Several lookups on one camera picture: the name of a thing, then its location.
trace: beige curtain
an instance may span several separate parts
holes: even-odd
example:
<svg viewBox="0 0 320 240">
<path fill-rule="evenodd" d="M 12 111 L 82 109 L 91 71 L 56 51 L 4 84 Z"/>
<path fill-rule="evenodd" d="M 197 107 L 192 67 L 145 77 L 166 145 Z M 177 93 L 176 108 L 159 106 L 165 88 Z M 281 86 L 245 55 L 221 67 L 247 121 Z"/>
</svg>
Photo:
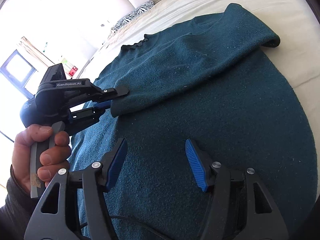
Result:
<svg viewBox="0 0 320 240">
<path fill-rule="evenodd" d="M 25 37 L 22 37 L 17 45 L 20 54 L 39 72 L 45 72 L 48 67 L 55 65 Z"/>
</svg>

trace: human hand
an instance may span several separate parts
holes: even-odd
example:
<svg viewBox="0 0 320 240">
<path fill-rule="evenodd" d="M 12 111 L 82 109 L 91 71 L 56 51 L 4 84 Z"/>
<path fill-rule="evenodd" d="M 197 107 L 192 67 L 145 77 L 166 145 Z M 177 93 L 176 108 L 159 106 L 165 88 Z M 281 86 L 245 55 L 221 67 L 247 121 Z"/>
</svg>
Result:
<svg viewBox="0 0 320 240">
<path fill-rule="evenodd" d="M 12 154 L 12 168 L 17 183 L 25 192 L 30 193 L 30 148 L 34 142 L 47 140 L 53 134 L 50 126 L 32 124 L 20 132 L 14 141 Z M 67 158 L 71 155 L 69 135 L 65 131 L 57 133 L 54 137 L 56 146 L 44 151 L 40 155 L 43 167 L 38 169 L 38 177 L 49 184 L 59 169 L 70 167 Z"/>
</svg>

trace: zebra print pillow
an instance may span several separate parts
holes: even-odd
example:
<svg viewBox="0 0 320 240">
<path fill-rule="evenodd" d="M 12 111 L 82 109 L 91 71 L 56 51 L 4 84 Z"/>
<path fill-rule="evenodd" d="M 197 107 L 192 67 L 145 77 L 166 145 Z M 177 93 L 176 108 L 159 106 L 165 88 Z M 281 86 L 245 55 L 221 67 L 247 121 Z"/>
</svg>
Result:
<svg viewBox="0 0 320 240">
<path fill-rule="evenodd" d="M 114 26 L 114 32 L 117 32 L 121 27 L 126 25 L 128 22 L 132 21 L 134 18 L 138 17 L 140 14 L 149 10 L 154 6 L 153 0 L 147 1 L 144 4 L 137 7 L 132 12 L 128 13 L 126 16 L 122 17 Z"/>
</svg>

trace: bed sheet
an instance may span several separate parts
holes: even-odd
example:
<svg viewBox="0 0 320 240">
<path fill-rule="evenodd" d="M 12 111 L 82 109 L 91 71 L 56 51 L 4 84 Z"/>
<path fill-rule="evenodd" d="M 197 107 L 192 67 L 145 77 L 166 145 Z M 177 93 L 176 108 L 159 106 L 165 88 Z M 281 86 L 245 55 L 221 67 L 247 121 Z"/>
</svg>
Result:
<svg viewBox="0 0 320 240">
<path fill-rule="evenodd" d="M 157 33 L 195 16 L 223 12 L 230 3 L 240 4 L 280 36 L 278 48 L 262 49 L 294 89 L 309 120 L 319 154 L 320 25 L 305 0 L 161 0 L 109 39 L 80 78 L 93 82 L 118 56 L 122 45 L 139 42 L 145 33 Z"/>
</svg>

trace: teal fabric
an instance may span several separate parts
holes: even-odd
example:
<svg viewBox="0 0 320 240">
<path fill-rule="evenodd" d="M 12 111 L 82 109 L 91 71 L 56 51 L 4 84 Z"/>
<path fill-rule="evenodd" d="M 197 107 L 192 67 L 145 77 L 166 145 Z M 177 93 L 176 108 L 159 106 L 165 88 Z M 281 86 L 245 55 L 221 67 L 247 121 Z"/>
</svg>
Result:
<svg viewBox="0 0 320 240">
<path fill-rule="evenodd" d="M 100 160 L 126 138 L 128 155 L 106 194 L 109 213 L 136 218 L 176 240 L 195 239 L 208 195 L 197 187 L 185 154 L 185 140 L 193 138 L 214 161 L 253 167 L 292 233 L 316 199 L 316 150 L 295 93 L 260 49 L 279 43 L 263 22 L 230 4 L 224 13 L 122 46 L 95 85 L 125 85 L 130 93 L 72 137 L 72 169 Z M 81 195 L 79 212 L 85 221 Z M 121 240 L 159 239 L 127 221 L 113 224 Z"/>
</svg>

